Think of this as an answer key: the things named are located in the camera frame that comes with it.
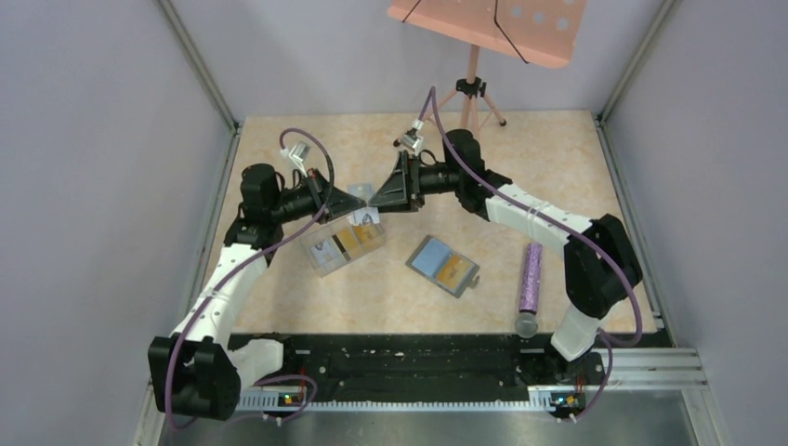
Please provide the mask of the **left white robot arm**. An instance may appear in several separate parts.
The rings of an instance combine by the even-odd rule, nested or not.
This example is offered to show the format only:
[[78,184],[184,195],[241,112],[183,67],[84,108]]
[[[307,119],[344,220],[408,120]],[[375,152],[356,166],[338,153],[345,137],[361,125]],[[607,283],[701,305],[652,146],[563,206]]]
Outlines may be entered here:
[[242,172],[242,200],[226,232],[216,268],[188,315],[168,336],[156,336],[148,348],[154,398],[168,417],[227,420],[241,393],[269,377],[276,384],[294,379],[295,355],[282,342],[253,340],[230,349],[230,334],[252,292],[269,269],[276,251],[294,240],[283,235],[286,223],[307,218],[330,222],[363,208],[366,202],[334,188],[329,177],[309,169],[285,188],[270,164]]

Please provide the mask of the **clear plastic card box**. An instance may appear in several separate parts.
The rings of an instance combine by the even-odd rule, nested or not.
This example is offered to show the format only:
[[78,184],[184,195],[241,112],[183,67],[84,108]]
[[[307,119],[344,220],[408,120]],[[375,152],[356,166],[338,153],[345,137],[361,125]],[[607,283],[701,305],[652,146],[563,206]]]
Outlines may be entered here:
[[386,243],[382,224],[354,226],[340,219],[302,235],[300,244],[319,277],[325,277],[361,259]]

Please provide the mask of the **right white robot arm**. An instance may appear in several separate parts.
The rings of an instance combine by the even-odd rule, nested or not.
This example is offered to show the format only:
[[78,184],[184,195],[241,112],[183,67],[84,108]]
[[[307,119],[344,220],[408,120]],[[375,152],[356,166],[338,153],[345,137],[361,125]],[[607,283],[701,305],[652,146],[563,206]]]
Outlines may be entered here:
[[519,231],[559,256],[571,304],[552,334],[555,351],[545,357],[552,380],[569,383],[578,375],[581,356],[599,337],[617,347],[636,346],[643,317],[634,288],[643,272],[623,222],[610,214],[579,216],[534,197],[486,167],[469,130],[450,130],[442,139],[441,162],[423,164],[400,151],[369,204],[382,213],[409,213],[423,207],[428,195],[452,193],[468,213]]

